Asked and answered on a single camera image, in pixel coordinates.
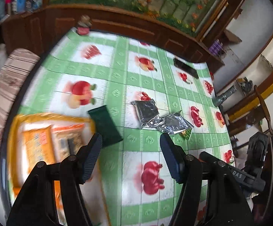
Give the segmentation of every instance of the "striped cushion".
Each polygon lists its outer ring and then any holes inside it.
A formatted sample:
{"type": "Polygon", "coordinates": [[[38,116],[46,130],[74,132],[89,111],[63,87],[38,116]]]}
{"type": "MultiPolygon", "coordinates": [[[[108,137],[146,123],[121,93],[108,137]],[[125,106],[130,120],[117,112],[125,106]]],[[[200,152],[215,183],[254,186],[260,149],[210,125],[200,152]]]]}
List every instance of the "striped cushion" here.
{"type": "Polygon", "coordinates": [[[14,50],[0,71],[0,142],[8,113],[25,78],[39,57],[26,50],[14,50]]]}

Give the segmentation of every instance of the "orange snack bag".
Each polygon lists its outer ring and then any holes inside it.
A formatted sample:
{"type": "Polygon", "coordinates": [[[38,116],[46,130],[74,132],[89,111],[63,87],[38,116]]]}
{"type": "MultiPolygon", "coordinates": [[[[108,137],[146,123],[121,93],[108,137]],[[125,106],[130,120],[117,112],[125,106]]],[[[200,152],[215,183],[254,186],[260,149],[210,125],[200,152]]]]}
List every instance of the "orange snack bag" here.
{"type": "Polygon", "coordinates": [[[84,126],[84,123],[81,123],[52,129],[58,143],[61,161],[69,155],[76,155],[84,145],[82,138],[84,126]]]}
{"type": "Polygon", "coordinates": [[[23,132],[29,172],[39,161],[45,161],[48,165],[56,162],[50,131],[51,126],[23,132]]]}

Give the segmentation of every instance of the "apple print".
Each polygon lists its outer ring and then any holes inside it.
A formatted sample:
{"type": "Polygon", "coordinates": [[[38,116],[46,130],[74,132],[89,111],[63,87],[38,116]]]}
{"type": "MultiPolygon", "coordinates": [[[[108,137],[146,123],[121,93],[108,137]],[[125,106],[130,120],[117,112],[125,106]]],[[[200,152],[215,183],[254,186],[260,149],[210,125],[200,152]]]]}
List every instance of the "apple print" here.
{"type": "Polygon", "coordinates": [[[232,157],[232,151],[228,150],[225,154],[225,162],[228,163],[229,165],[234,162],[234,158],[232,157]]]}
{"type": "Polygon", "coordinates": [[[204,206],[204,207],[202,208],[202,210],[198,211],[198,213],[197,213],[197,220],[198,220],[199,222],[202,221],[202,220],[203,220],[203,217],[205,216],[205,208],[206,208],[206,206],[204,206]]]}
{"type": "Polygon", "coordinates": [[[139,43],[142,44],[143,46],[150,46],[150,44],[145,43],[145,42],[143,42],[143,41],[140,41],[139,43]]]}
{"type": "Polygon", "coordinates": [[[222,114],[221,114],[219,111],[216,111],[215,114],[216,114],[216,118],[217,118],[217,120],[218,120],[219,126],[220,126],[221,128],[223,128],[224,125],[225,125],[225,122],[224,122],[224,120],[223,120],[222,114]]]}
{"type": "Polygon", "coordinates": [[[75,83],[68,82],[64,88],[64,92],[70,92],[71,95],[67,98],[67,104],[71,109],[79,108],[81,105],[89,103],[95,104],[95,99],[92,97],[92,91],[97,87],[96,84],[90,85],[86,81],[78,81],[75,83]]]}
{"type": "Polygon", "coordinates": [[[199,117],[199,109],[197,109],[195,106],[191,106],[191,117],[193,119],[194,125],[196,127],[201,127],[203,125],[202,119],[199,117]]]}
{"type": "Polygon", "coordinates": [[[159,171],[163,167],[155,161],[148,161],[144,165],[144,171],[141,175],[141,181],[144,184],[144,192],[148,195],[153,195],[159,189],[164,189],[164,180],[159,178],[159,171]]]}
{"type": "Polygon", "coordinates": [[[81,50],[81,56],[86,59],[92,59],[97,55],[101,55],[101,52],[95,45],[87,46],[81,50]]]}
{"type": "Polygon", "coordinates": [[[143,71],[152,71],[155,70],[157,71],[157,68],[154,67],[154,61],[147,59],[147,58],[139,58],[139,57],[135,57],[135,63],[137,66],[140,66],[140,68],[143,71]]]}
{"type": "Polygon", "coordinates": [[[212,86],[208,81],[206,81],[206,80],[205,80],[205,87],[206,87],[208,93],[211,95],[214,88],[213,88],[213,86],[212,86]]]}
{"type": "Polygon", "coordinates": [[[145,93],[145,92],[142,92],[142,97],[141,97],[141,100],[142,101],[149,101],[149,100],[151,100],[151,98],[148,96],[148,94],[147,93],[145,93]]]}
{"type": "Polygon", "coordinates": [[[188,84],[193,84],[190,80],[188,80],[188,76],[186,73],[180,73],[178,72],[179,77],[182,79],[183,82],[188,83],[188,84]]]}

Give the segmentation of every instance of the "orange fish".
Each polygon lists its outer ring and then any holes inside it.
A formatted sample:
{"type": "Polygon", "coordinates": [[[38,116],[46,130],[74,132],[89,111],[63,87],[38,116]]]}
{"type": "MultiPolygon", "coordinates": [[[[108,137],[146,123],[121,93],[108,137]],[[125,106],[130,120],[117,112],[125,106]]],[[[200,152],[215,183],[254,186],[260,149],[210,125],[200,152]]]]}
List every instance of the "orange fish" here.
{"type": "Polygon", "coordinates": [[[193,17],[193,19],[197,19],[198,15],[196,13],[192,13],[192,17],[193,17]]]}

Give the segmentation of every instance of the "black phone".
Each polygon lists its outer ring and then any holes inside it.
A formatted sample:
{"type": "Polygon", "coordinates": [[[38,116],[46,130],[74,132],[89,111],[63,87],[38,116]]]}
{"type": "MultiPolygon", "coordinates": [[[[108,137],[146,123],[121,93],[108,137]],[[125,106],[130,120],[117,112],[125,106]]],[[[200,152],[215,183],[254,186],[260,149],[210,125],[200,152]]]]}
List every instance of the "black phone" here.
{"type": "Polygon", "coordinates": [[[189,73],[191,76],[195,77],[196,79],[198,79],[198,74],[197,71],[195,69],[193,69],[191,66],[181,62],[179,59],[174,58],[174,66],[189,73]]]}

